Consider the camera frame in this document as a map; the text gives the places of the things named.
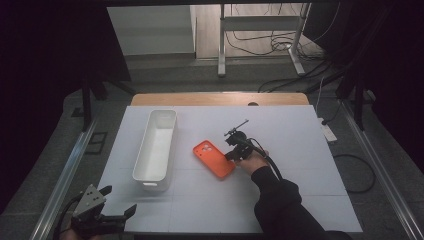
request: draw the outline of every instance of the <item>metal frame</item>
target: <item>metal frame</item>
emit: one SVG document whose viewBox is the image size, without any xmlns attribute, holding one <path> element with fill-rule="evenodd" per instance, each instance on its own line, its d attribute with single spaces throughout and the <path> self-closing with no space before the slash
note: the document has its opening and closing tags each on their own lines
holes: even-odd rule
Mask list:
<svg viewBox="0 0 424 240">
<path fill-rule="evenodd" d="M 297 56 L 297 45 L 305 26 L 306 15 L 310 3 L 306 3 L 300 16 L 236 16 L 225 17 L 225 5 L 221 4 L 218 76 L 225 76 L 225 42 L 226 31 L 296 31 L 289 54 L 299 76 L 305 75 L 305 70 Z"/>
<path fill-rule="evenodd" d="M 93 134 L 97 125 L 97 120 L 98 117 L 95 115 L 91 121 L 91 124 L 87 127 L 87 130 L 80 133 L 78 140 L 72 149 L 71 155 L 69 156 L 68 161 L 66 162 L 66 165 L 63 168 L 63 171 L 56 183 L 56 186 L 54 187 L 53 192 L 47 201 L 46 207 L 44 208 L 37 224 L 35 225 L 34 231 L 30 237 L 31 240 L 46 239 L 49 235 L 50 229 L 53 225 L 57 213 L 59 212 L 59 208 L 65 198 L 66 192 L 71 185 L 72 179 L 75 175 L 81 158 L 84 155 L 85 148 L 87 147 L 91 135 Z"/>
<path fill-rule="evenodd" d="M 352 117 L 352 109 L 348 104 L 345 103 L 345 101 L 342 101 L 341 104 L 344 115 L 348 120 L 349 125 L 355 134 L 355 137 L 361 145 L 362 150 L 365 152 L 368 162 L 373 167 L 375 174 L 384 192 L 386 193 L 387 198 L 392 204 L 392 207 L 395 210 L 395 213 L 397 214 L 401 224 L 403 225 L 405 232 L 408 234 L 409 239 L 423 240 L 423 233 L 417 223 L 417 220 L 415 219 L 414 214 L 390 178 L 389 173 L 383 165 L 383 161 L 380 159 L 374 147 L 372 146 L 371 141 L 367 137 L 367 134 L 365 131 L 362 131 L 355 123 L 355 119 Z"/>
</svg>

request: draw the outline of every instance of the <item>person's arm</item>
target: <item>person's arm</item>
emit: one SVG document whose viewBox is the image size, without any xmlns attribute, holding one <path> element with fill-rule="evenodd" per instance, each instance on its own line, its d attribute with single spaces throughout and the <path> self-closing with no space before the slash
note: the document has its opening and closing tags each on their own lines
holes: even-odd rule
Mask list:
<svg viewBox="0 0 424 240">
<path fill-rule="evenodd" d="M 325 230 L 302 206 L 296 184 L 280 182 L 267 161 L 257 152 L 248 159 L 236 161 L 259 187 L 260 198 L 255 215 L 264 234 L 275 239 L 328 239 Z"/>
</svg>

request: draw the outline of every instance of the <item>black sleeve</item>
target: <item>black sleeve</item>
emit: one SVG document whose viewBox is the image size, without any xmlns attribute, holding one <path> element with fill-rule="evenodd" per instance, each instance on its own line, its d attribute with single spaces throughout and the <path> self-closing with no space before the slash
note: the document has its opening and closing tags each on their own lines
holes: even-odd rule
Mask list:
<svg viewBox="0 0 424 240">
<path fill-rule="evenodd" d="M 259 168 L 251 178 L 261 192 L 255 215 L 267 237 L 288 240 L 328 239 L 321 225 L 302 206 L 296 184 L 285 179 L 278 181 L 270 167 Z"/>
</svg>

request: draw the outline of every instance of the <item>metal rail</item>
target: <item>metal rail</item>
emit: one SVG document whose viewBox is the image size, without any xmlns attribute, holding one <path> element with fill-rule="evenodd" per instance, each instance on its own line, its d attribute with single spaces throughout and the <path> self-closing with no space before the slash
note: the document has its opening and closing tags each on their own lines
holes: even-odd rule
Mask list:
<svg viewBox="0 0 424 240">
<path fill-rule="evenodd" d="M 79 135 L 78 140 L 68 158 L 68 161 L 66 162 L 65 167 L 63 168 L 63 171 L 56 183 L 56 186 L 54 187 L 53 192 L 50 195 L 50 198 L 47 201 L 47 204 L 41 213 L 37 224 L 35 225 L 34 231 L 30 237 L 31 240 L 46 239 L 49 235 L 53 222 L 57 216 L 57 213 L 59 212 L 59 208 L 63 202 L 63 199 L 65 198 L 80 160 L 84 155 L 85 148 L 87 147 L 91 135 L 94 132 L 94 128 L 97 125 L 97 115 L 98 114 L 95 114 L 91 124 L 87 128 L 87 131 L 81 132 Z"/>
<path fill-rule="evenodd" d="M 392 204 L 395 213 L 397 214 L 400 222 L 402 223 L 406 233 L 411 240 L 424 240 L 423 233 L 418 225 L 414 214 L 409 208 L 407 202 L 402 197 L 402 194 L 399 192 L 392 179 L 389 176 L 386 168 L 383 165 L 382 160 L 378 156 L 374 147 L 371 144 L 371 141 L 368 139 L 365 131 L 361 131 L 355 120 L 353 119 L 353 111 L 348 104 L 342 101 L 342 110 L 346 119 L 349 122 L 350 127 L 352 128 L 355 137 L 357 138 L 359 144 L 364 150 L 369 163 L 373 167 L 377 178 L 386 193 L 387 198 Z"/>
</svg>

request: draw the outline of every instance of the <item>white cable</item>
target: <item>white cable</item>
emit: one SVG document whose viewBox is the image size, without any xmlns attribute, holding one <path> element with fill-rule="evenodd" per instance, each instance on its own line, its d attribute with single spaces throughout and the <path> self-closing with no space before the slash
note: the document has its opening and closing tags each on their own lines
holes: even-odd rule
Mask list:
<svg viewBox="0 0 424 240">
<path fill-rule="evenodd" d="M 331 21 L 331 24 L 330 24 L 330 26 L 328 26 L 327 30 L 321 36 L 319 36 L 318 38 L 315 38 L 314 40 L 310 41 L 309 43 L 307 43 L 307 44 L 305 44 L 303 46 L 306 46 L 308 44 L 311 44 L 311 43 L 315 42 L 316 40 L 322 38 L 325 34 L 327 34 L 328 31 L 330 31 L 331 27 L 333 26 L 334 22 L 336 21 L 336 17 L 337 17 L 337 15 L 339 13 L 339 9 L 340 9 L 340 2 L 339 2 L 339 5 L 337 5 L 336 14 L 334 14 L 333 21 Z"/>
<path fill-rule="evenodd" d="M 324 81 L 324 76 L 322 76 L 321 83 L 319 84 L 318 100 L 317 100 L 317 105 L 315 106 L 315 112 L 317 113 L 317 117 L 318 117 L 318 104 L 319 104 L 319 99 L 321 98 L 321 90 L 322 90 L 322 82 L 323 81 Z"/>
</svg>

